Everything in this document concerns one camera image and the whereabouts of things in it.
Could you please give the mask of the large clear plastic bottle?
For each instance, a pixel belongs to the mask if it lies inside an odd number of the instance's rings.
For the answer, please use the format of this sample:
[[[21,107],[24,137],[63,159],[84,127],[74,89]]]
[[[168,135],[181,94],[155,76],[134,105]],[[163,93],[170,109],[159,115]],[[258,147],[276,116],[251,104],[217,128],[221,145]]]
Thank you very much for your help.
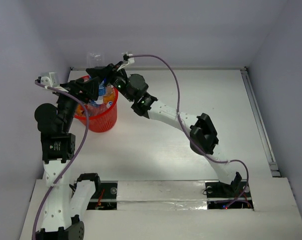
[[[109,109],[113,105],[113,101],[105,102],[106,109]]]

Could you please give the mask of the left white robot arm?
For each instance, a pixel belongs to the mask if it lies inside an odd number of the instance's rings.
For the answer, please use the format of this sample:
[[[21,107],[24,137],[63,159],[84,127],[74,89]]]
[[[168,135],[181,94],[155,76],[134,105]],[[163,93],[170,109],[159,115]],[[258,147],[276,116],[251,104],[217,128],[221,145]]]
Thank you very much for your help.
[[[101,193],[97,173],[83,173],[71,187],[71,166],[81,151],[87,134],[88,123],[82,141],[75,146],[76,137],[70,133],[75,111],[99,96],[98,77],[79,78],[56,85],[47,77],[39,77],[35,84],[58,95],[57,105],[44,103],[37,107],[35,120],[41,133],[44,177],[48,188],[37,210],[32,229],[34,240],[82,240],[83,216],[90,199]]]

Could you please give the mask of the small orange juice bottle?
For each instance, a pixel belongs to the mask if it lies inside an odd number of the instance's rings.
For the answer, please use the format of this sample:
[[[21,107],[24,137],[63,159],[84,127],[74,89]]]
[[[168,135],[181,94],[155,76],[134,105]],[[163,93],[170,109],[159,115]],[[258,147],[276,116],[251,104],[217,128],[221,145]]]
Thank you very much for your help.
[[[114,88],[111,87],[111,86],[108,86],[106,88],[106,93],[103,96],[103,102],[104,102],[104,104],[107,104],[110,101],[113,102],[115,100],[115,96],[116,96],[116,94],[115,94]]]

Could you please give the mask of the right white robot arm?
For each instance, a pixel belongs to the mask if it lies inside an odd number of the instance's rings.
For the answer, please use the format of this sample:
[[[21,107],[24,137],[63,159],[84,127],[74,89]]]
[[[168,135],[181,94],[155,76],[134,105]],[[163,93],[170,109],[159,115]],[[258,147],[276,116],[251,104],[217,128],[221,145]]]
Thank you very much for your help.
[[[115,87],[133,103],[131,108],[137,115],[184,132],[190,141],[190,148],[205,157],[214,169],[219,180],[218,189],[227,196],[239,191],[242,177],[240,173],[229,168],[229,161],[222,153],[217,130],[209,115],[190,115],[166,105],[147,92],[149,86],[142,75],[128,75],[123,68],[113,64],[87,68],[86,72],[91,78],[100,78],[105,84]]]

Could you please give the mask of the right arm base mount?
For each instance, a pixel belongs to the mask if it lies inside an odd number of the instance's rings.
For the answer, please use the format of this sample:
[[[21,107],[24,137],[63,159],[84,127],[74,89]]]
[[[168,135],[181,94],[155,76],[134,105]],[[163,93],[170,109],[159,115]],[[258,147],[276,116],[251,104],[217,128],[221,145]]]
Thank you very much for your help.
[[[210,210],[225,209],[253,209],[253,201],[249,186],[241,181],[239,187],[233,191],[228,185],[218,181],[205,183],[202,194],[206,197],[207,208]]]

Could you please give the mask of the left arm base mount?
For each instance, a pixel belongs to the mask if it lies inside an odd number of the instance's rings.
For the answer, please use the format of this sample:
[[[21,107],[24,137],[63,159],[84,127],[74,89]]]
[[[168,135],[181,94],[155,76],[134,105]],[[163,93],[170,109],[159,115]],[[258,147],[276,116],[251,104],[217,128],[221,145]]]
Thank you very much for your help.
[[[87,210],[116,210],[118,183],[116,181],[102,182],[101,189],[91,197]]]

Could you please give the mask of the tall orange juice bottle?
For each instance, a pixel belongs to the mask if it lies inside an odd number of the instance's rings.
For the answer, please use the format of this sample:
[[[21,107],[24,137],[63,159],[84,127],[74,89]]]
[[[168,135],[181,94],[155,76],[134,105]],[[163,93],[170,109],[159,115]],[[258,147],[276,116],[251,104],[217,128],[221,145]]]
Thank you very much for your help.
[[[78,104],[76,111],[75,111],[75,118],[85,118],[86,114],[85,114],[85,110],[87,110],[87,105],[80,105]]]

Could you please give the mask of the blue label bottle front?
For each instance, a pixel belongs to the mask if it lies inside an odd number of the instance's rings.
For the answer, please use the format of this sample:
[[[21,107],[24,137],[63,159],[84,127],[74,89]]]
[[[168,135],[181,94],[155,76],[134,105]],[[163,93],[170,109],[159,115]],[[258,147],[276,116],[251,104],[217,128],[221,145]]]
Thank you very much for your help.
[[[97,100],[91,100],[90,104],[92,104],[93,106],[98,106],[98,105],[102,105],[104,103],[104,96],[98,96]]]

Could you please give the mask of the blue label bottle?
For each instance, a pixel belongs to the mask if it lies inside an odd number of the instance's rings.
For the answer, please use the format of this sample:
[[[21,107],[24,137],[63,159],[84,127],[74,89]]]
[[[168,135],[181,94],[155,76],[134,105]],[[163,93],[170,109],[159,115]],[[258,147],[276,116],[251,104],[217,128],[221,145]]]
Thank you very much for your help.
[[[90,51],[87,53],[86,55],[86,61],[87,61],[87,68],[94,68],[94,67],[104,67],[104,57],[101,53],[95,52],[95,51]]]
[[[98,106],[98,105],[102,105],[104,103],[104,96],[98,96],[97,100],[91,100],[90,104],[92,104],[93,106]]]

